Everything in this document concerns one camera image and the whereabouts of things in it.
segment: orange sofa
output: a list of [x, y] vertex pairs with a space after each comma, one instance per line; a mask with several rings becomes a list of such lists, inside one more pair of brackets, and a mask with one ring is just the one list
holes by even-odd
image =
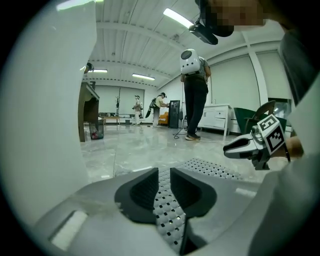
[[159, 125], [167, 125], [169, 122], [169, 112], [161, 114], [159, 117]]

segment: marble floor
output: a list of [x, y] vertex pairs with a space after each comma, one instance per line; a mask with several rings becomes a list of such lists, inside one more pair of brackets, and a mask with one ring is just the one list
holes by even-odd
[[[220, 134], [198, 132], [201, 141], [187, 141], [183, 135], [174, 139], [173, 133], [177, 132], [177, 129], [167, 127], [108, 125], [104, 127], [104, 139], [90, 140], [89, 128], [86, 127], [86, 142], [81, 143], [81, 150], [90, 181], [97, 182], [113, 178], [120, 172], [151, 167], [168, 169], [192, 158], [222, 165], [253, 182], [261, 182], [269, 172], [255, 170], [250, 160], [226, 158], [223, 154], [225, 142]], [[235, 137], [230, 135], [226, 140], [231, 141]], [[270, 170], [279, 171], [287, 165], [287, 160], [272, 158], [268, 163]]]

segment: perforated plate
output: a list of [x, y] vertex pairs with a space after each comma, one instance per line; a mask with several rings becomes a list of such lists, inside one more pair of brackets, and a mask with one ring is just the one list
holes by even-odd
[[[243, 179], [238, 172], [197, 158], [186, 161], [178, 165], [177, 168], [226, 180]], [[153, 213], [156, 215], [159, 233], [178, 253], [182, 243], [186, 218], [170, 187], [170, 170], [159, 170], [159, 191], [155, 196]]]

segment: trash can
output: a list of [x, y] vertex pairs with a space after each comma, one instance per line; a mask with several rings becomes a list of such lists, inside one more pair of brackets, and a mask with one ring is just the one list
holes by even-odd
[[89, 123], [91, 140], [101, 140], [104, 138], [104, 120], [97, 120]]

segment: vr headset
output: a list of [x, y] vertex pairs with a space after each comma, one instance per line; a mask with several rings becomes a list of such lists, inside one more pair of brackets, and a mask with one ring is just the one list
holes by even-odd
[[192, 34], [210, 45], [218, 44], [216, 36], [223, 38], [231, 36], [235, 30], [234, 26], [222, 25], [217, 19], [217, 14], [212, 13], [208, 0], [195, 0], [195, 3], [200, 9], [200, 16], [195, 25], [189, 28]]

